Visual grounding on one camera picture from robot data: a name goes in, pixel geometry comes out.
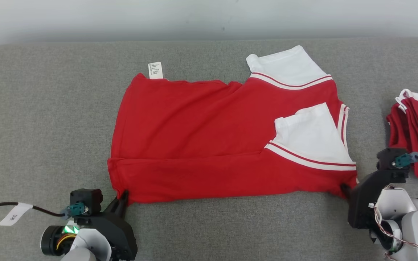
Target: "care label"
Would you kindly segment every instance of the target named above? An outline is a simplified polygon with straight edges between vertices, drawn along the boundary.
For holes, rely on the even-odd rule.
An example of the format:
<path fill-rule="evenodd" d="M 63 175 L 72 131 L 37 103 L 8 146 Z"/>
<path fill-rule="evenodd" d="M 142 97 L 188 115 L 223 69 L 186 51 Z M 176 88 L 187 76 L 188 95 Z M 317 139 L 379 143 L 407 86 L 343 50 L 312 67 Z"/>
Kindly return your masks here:
<path fill-rule="evenodd" d="M 149 78 L 150 79 L 162 79 L 162 64 L 161 62 L 148 64 Z"/>
<path fill-rule="evenodd" d="M 0 226 L 12 226 L 15 224 L 19 218 L 27 212 L 27 210 L 33 208 L 33 205 L 25 204 L 25 203 L 18 203 L 7 216 L 1 220 Z"/>

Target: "white backdrop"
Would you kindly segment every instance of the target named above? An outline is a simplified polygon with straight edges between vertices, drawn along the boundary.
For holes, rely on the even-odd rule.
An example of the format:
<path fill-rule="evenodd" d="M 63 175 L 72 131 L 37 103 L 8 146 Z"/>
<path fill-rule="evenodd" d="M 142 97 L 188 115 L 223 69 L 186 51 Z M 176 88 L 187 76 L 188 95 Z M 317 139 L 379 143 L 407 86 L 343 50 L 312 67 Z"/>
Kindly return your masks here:
<path fill-rule="evenodd" d="M 0 0 L 0 44 L 418 36 L 418 0 Z"/>

